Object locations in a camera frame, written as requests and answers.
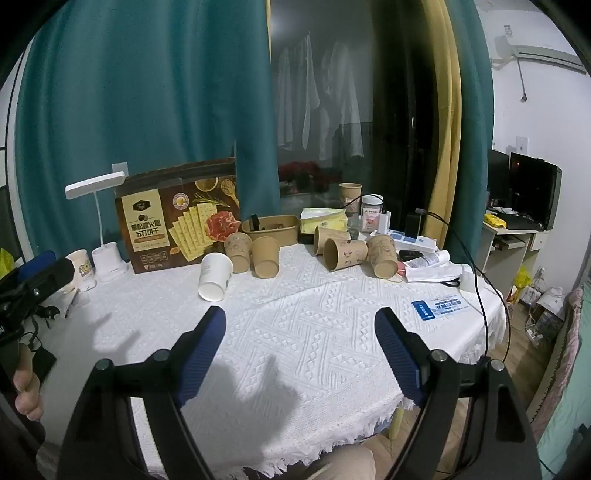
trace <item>keyboard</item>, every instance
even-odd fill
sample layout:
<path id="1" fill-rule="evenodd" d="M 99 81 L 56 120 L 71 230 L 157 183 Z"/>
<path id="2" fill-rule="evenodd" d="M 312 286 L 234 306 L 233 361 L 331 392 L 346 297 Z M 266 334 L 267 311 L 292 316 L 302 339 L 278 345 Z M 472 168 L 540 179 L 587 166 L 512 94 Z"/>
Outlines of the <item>keyboard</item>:
<path id="1" fill-rule="evenodd" d="M 500 212 L 494 212 L 494 214 L 501 220 L 507 222 L 507 230 L 537 230 L 539 232 L 545 230 L 541 223 L 534 222 L 533 220 L 519 215 Z"/>

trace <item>table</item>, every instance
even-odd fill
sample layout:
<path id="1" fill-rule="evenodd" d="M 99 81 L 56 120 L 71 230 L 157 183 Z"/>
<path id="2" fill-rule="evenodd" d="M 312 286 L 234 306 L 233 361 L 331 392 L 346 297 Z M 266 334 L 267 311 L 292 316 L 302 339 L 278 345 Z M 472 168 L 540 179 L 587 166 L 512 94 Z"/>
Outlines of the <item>table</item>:
<path id="1" fill-rule="evenodd" d="M 218 304 L 228 319 L 226 335 L 199 394 L 182 409 L 218 478 L 245 478 L 245 466 L 273 476 L 369 436 L 392 417 L 403 396 L 374 335 L 381 307 L 391 307 L 431 349 L 472 363 L 483 352 L 475 294 L 460 293 L 470 304 L 467 310 L 423 322 L 412 301 L 458 289 L 379 280 L 369 264 L 330 273 L 311 245 L 282 248 L 280 263 L 276 278 L 232 276 Z M 199 265 L 140 275 L 129 271 L 90 290 L 87 305 L 58 320 L 65 322 L 54 329 L 60 332 L 53 350 L 58 360 L 42 387 L 49 442 L 61 444 L 98 359 L 143 361 L 197 325 L 211 305 L 197 295 L 199 272 Z M 490 287 L 479 285 L 492 348 L 503 337 L 505 313 Z M 152 473 L 162 475 L 139 400 L 134 417 L 145 460 Z"/>
<path id="2" fill-rule="evenodd" d="M 538 253 L 544 247 L 550 230 L 508 230 L 495 228 L 486 222 L 482 223 L 480 244 L 476 254 L 476 265 L 480 268 L 492 284 L 507 298 L 513 286 L 513 280 L 524 266 L 533 275 Z M 493 246 L 496 236 L 512 235 L 523 242 L 517 248 L 497 250 Z"/>

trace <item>teal curtain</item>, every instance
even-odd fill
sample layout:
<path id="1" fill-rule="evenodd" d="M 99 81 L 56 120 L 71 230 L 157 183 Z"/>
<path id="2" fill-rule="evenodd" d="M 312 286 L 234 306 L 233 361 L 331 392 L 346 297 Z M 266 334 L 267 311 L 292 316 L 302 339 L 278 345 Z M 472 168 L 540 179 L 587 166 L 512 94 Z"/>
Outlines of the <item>teal curtain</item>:
<path id="1" fill-rule="evenodd" d="M 227 157 L 235 141 L 242 218 L 278 213 L 263 0 L 70 0 L 37 33 L 18 100 L 33 252 L 99 245 L 92 195 L 66 200 L 66 185 L 118 162 L 133 175 Z M 99 201 L 120 241 L 113 191 Z"/>
<path id="2" fill-rule="evenodd" d="M 488 148 L 492 146 L 492 72 L 482 23 L 472 1 L 446 0 L 462 77 L 462 140 L 451 225 L 476 258 L 485 213 Z M 467 262 L 453 234 L 445 247 L 452 261 Z"/>

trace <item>finger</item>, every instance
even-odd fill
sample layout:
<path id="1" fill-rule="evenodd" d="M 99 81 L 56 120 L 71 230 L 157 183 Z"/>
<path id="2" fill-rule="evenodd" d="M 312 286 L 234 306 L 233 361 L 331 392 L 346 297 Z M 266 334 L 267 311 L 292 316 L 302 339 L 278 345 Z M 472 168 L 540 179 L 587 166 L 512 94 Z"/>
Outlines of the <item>finger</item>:
<path id="1" fill-rule="evenodd" d="M 39 403 L 39 377 L 35 374 L 31 377 L 31 382 L 27 385 L 26 389 L 18 394 L 17 399 L 14 401 L 19 413 L 26 415 L 31 413 Z"/>
<path id="2" fill-rule="evenodd" d="M 31 382 L 33 377 L 33 354 L 24 343 L 18 344 L 18 363 L 14 371 L 12 382 L 15 388 L 22 392 Z"/>
<path id="3" fill-rule="evenodd" d="M 39 395 L 39 403 L 37 404 L 37 407 L 31 413 L 27 414 L 27 418 L 31 421 L 35 421 L 35 420 L 41 420 L 42 416 L 43 416 L 43 399 L 41 398 L 41 395 Z"/>

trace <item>black monitor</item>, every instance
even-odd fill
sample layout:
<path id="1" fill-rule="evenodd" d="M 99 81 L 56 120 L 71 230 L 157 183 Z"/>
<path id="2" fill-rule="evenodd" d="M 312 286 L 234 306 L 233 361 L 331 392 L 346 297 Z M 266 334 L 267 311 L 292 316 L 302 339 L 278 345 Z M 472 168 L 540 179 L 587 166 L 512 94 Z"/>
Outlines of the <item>black monitor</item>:
<path id="1" fill-rule="evenodd" d="M 561 182 L 562 170 L 556 165 L 541 158 L 511 154 L 512 207 L 547 230 L 554 226 Z"/>
<path id="2" fill-rule="evenodd" d="M 490 149 L 488 151 L 488 191 L 491 205 L 511 206 L 509 155 Z"/>

